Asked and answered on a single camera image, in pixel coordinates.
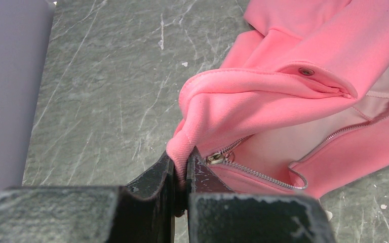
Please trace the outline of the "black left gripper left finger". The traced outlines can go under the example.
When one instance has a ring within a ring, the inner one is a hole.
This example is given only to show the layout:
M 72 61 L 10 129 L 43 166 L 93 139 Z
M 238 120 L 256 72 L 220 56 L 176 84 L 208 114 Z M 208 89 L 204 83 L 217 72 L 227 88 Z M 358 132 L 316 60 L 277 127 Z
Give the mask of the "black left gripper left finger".
M 174 165 L 163 154 L 125 186 L 0 192 L 0 242 L 172 242 Z

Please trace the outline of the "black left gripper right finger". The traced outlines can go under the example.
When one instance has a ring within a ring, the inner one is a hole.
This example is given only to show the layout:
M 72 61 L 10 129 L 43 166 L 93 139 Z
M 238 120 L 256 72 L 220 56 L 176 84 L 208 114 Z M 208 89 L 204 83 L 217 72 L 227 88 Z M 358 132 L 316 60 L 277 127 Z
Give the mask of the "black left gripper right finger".
M 241 194 L 207 167 L 195 148 L 187 160 L 190 242 L 335 242 L 317 200 L 300 194 Z

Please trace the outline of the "pink zip-up jacket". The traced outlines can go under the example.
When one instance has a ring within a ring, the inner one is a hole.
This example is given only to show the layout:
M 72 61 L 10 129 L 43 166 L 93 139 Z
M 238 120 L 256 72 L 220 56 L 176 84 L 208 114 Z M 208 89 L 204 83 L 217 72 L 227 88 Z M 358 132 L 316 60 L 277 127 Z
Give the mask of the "pink zip-up jacket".
M 167 144 L 231 189 L 321 197 L 389 166 L 389 1 L 250 1 L 252 30 L 182 87 Z

